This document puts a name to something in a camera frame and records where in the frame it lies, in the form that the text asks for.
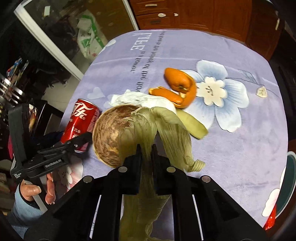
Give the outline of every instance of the screw head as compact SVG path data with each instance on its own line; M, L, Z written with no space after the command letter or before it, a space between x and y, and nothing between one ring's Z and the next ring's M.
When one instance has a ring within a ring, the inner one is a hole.
M203 176L202 181L205 183L209 183L211 181L211 178L209 176Z
M125 166L122 166L122 167L118 168L118 171L121 172L121 173L124 173L124 172L126 172L127 170L128 170L128 169L127 169L127 167L125 167Z
M176 169L174 167L168 167L167 168L167 172L169 172L169 173L173 173L175 171L176 171Z
M83 182L85 183L90 183L93 180L92 176L85 176L83 178Z

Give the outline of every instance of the flower print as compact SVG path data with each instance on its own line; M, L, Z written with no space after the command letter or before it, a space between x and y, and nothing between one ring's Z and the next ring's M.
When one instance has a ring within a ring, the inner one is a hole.
M82 178L83 165L82 160L73 155L71 156L71 164L62 166L58 170L54 170L53 178L55 190L58 198L61 198Z
M196 96L203 97L206 105L212 105L214 103L216 106L223 106L222 98L227 97L227 92L223 89L225 83L222 80L216 81L214 77L206 76L205 81L196 83L196 86L198 87Z
M281 179L280 179L280 183L279 183L279 188L276 188L274 190L272 190L272 192L269 195L268 200L265 203L265 208L262 212L262 216L263 217L269 217L269 215L271 214L276 201L279 197L279 191L281 190L281 186L283 184L283 180L284 180L284 176L285 176L285 171L286 171L286 167L284 168L282 174L281 174Z
M200 60L197 71L181 69L190 75L197 85L197 97L184 109L209 129L216 117L223 130L234 132L241 127L238 108L249 105L247 90L242 82L228 77L226 68L219 63Z
M63 166L58 170L58 174L60 176L61 183L70 189L70 184L73 183L73 179L71 177L72 170L69 166Z

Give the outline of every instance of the cabinet drawer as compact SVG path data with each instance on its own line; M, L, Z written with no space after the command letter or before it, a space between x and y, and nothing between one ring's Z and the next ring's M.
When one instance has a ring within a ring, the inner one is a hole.
M148 13L160 13L160 12L172 12L170 4L166 0L154 0L154 1L130 1L131 6L136 16L148 14Z
M166 12L165 17L159 17L157 13L136 16L140 29L175 28L174 13Z

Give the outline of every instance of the coca-cola can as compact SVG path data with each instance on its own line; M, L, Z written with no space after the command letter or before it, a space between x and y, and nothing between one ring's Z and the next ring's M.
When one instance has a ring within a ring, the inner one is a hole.
M99 115L100 109L96 105L87 100L78 99L74 105L69 123L61 138L61 142L64 144L66 141L87 131L92 132ZM87 145L88 143L85 143L84 145L77 147L75 152L85 152Z

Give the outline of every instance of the white label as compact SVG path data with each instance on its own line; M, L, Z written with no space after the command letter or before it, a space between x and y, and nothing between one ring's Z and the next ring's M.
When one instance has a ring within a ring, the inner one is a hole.
M87 114L85 113L86 110L92 110L93 108L87 108L86 105L82 102L77 102L74 106L74 110L71 114L71 116L76 116L80 119L85 120L85 116L87 116Z
M44 16L46 17L46 16L49 16L49 15L50 15L50 6L46 6L44 8Z
M21 176L21 173L15 173L14 176L16 179L18 179Z

